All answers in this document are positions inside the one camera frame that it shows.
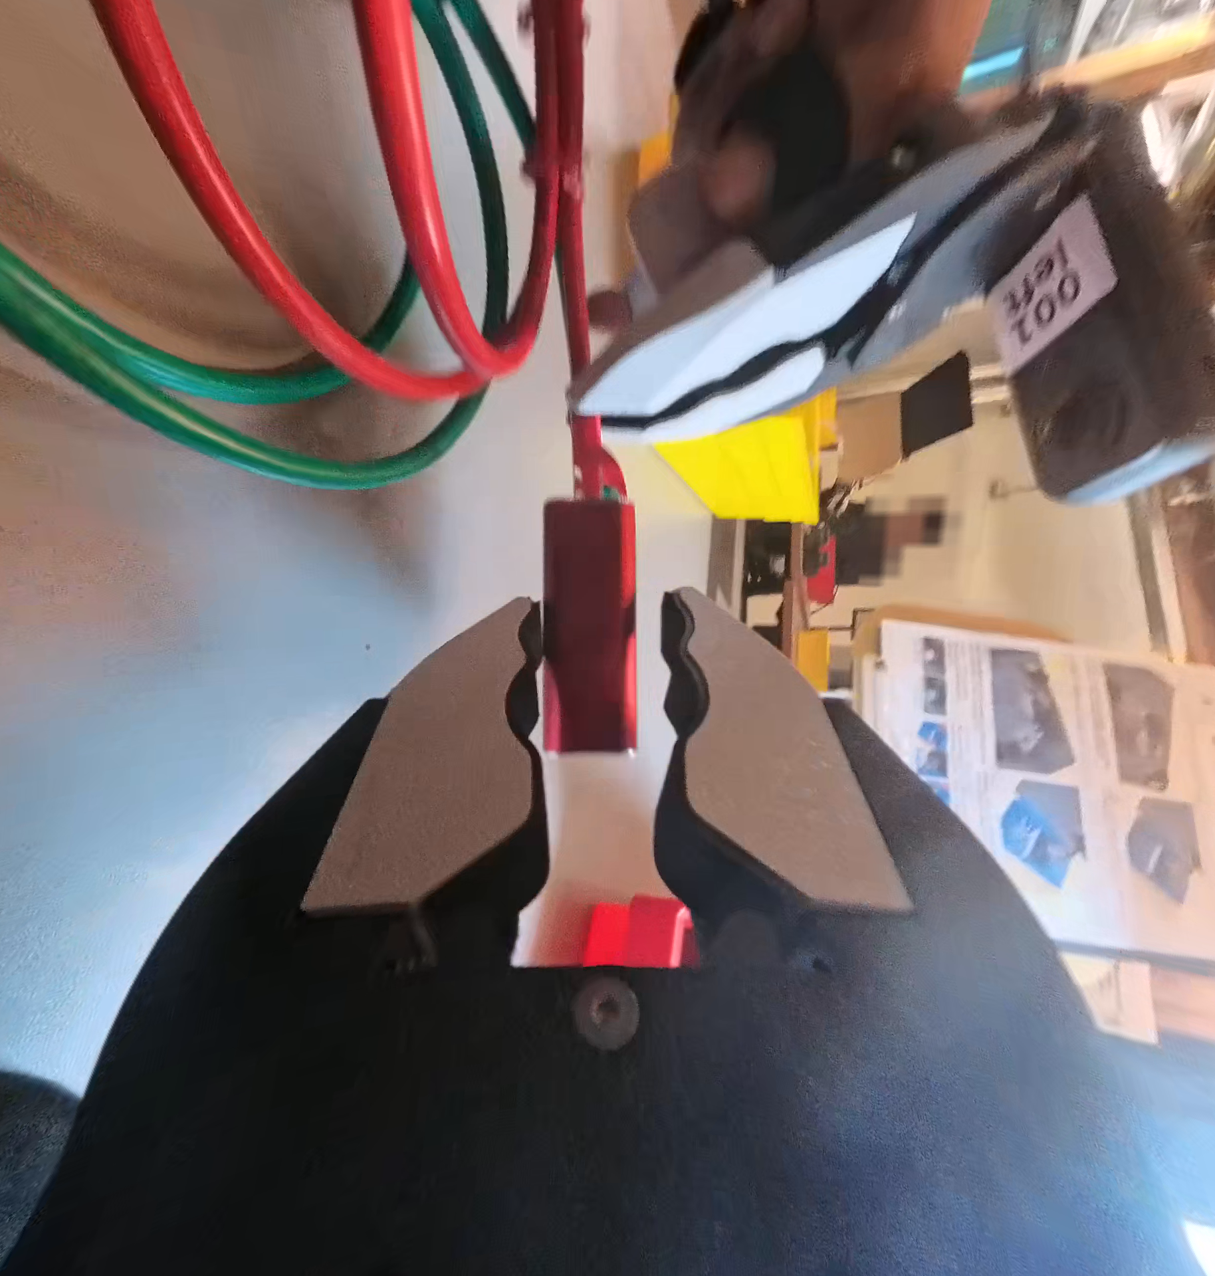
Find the printed instruction sheet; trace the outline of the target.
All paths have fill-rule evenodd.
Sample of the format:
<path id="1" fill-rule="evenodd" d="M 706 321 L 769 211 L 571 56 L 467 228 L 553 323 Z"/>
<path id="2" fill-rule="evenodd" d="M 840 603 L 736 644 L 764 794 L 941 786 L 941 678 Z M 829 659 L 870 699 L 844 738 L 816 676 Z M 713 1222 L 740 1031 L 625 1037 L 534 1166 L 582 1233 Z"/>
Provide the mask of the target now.
<path id="1" fill-rule="evenodd" d="M 887 620 L 859 678 L 1052 940 L 1215 966 L 1215 667 Z"/>

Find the red storage bin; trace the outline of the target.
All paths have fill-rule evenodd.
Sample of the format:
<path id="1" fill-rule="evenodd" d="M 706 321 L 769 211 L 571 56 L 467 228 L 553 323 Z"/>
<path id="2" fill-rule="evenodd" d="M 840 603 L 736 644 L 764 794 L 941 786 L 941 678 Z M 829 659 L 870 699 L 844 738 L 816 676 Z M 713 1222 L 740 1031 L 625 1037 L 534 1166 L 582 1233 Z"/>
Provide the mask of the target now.
<path id="1" fill-rule="evenodd" d="M 689 908 L 672 897 L 596 902 L 581 951 L 584 968 L 697 968 Z"/>

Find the yellow storage bin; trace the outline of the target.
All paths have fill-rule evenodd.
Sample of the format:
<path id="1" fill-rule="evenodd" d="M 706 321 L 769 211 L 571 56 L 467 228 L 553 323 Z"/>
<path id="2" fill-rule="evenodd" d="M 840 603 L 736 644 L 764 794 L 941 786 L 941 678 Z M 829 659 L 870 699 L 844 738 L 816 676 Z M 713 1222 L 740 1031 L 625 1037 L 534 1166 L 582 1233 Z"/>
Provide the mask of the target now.
<path id="1" fill-rule="evenodd" d="M 816 525 L 835 411 L 837 392 L 825 390 L 781 415 L 654 450 L 713 517 Z"/>

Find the black panel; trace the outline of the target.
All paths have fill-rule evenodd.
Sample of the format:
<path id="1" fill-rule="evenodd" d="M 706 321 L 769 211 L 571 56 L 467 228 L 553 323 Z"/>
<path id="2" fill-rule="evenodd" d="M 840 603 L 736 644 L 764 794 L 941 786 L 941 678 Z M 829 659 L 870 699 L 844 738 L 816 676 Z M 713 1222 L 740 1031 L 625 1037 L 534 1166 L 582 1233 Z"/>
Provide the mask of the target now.
<path id="1" fill-rule="evenodd" d="M 898 398 L 902 459 L 973 426 L 969 360 L 954 353 Z"/>

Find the paper note sheet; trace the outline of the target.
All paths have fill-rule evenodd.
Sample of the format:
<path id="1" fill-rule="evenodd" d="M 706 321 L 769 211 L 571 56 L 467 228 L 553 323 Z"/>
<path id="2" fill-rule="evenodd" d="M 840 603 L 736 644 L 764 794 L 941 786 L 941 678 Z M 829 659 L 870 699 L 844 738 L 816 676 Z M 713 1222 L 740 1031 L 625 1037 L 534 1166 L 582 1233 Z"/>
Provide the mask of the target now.
<path id="1" fill-rule="evenodd" d="M 1136 1044 L 1158 1044 L 1153 971 L 1147 962 L 1061 951 L 1061 964 L 1097 1029 Z"/>

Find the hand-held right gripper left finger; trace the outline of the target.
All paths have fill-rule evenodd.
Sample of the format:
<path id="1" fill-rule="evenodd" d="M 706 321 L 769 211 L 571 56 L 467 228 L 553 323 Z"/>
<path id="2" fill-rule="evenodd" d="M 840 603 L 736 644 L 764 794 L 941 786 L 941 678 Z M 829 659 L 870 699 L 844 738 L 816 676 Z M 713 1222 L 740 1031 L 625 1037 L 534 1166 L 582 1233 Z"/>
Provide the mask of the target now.
<path id="1" fill-rule="evenodd" d="M 401 912 L 493 870 L 502 912 L 549 876 L 532 743 L 540 607 L 513 598 L 392 686 L 300 900 L 310 917 Z"/>

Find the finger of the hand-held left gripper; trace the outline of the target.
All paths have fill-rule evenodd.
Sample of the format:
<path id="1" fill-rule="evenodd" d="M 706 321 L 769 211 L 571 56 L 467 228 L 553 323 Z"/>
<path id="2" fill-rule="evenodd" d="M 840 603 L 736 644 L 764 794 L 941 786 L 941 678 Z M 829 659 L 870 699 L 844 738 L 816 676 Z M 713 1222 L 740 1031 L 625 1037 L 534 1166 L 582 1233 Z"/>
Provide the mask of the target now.
<path id="1" fill-rule="evenodd" d="M 663 445 L 713 437 L 807 402 L 824 368 L 824 349 L 812 346 L 741 387 L 704 394 L 691 407 L 640 422 L 605 418 L 605 439 L 611 445 Z"/>
<path id="2" fill-rule="evenodd" d="M 573 375 L 568 407 L 648 420 L 741 387 L 812 346 L 827 362 L 824 331 L 885 276 L 915 220 L 863 218 L 792 267 L 769 265 L 745 239 L 728 241 Z"/>

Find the person's black jacket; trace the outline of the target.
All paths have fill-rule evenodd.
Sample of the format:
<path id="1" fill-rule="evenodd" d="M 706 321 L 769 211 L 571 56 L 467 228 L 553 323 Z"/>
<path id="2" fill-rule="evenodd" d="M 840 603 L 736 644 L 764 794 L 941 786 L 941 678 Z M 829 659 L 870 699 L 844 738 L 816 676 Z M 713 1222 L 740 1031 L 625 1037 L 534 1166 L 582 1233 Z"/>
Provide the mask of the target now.
<path id="1" fill-rule="evenodd" d="M 76 1108 L 57 1083 L 0 1070 L 0 1265 L 50 1181 Z"/>

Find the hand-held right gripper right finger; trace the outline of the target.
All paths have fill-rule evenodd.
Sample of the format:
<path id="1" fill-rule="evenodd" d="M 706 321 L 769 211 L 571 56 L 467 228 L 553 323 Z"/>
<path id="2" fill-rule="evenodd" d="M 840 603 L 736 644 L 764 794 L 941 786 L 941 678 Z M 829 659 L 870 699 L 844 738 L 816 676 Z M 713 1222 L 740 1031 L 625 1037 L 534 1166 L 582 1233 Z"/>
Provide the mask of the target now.
<path id="1" fill-rule="evenodd" d="M 654 863 L 691 912 L 910 912 L 825 700 L 695 588 L 663 596 L 674 730 Z"/>

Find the red ethernet coupler box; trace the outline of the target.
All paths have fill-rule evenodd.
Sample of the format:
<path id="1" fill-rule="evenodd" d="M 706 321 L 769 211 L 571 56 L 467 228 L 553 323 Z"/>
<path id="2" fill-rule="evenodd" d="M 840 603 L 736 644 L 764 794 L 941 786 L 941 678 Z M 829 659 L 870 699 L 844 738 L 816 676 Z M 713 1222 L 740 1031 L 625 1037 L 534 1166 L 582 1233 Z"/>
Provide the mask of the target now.
<path id="1" fill-rule="evenodd" d="M 637 745 L 635 517 L 568 499 L 541 512 L 541 742 L 551 755 Z"/>

